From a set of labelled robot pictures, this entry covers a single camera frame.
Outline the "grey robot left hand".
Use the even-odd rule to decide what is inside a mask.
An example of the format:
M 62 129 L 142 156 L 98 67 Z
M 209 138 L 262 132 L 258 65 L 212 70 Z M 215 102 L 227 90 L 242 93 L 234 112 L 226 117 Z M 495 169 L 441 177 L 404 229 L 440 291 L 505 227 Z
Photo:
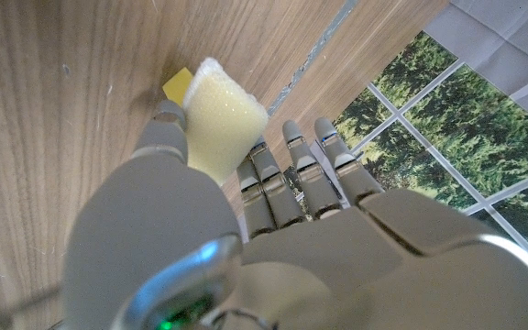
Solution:
M 186 163 L 163 101 L 71 232 L 70 329 L 528 329 L 528 251 L 422 195 L 365 178 L 348 208 L 243 241 L 218 185 Z

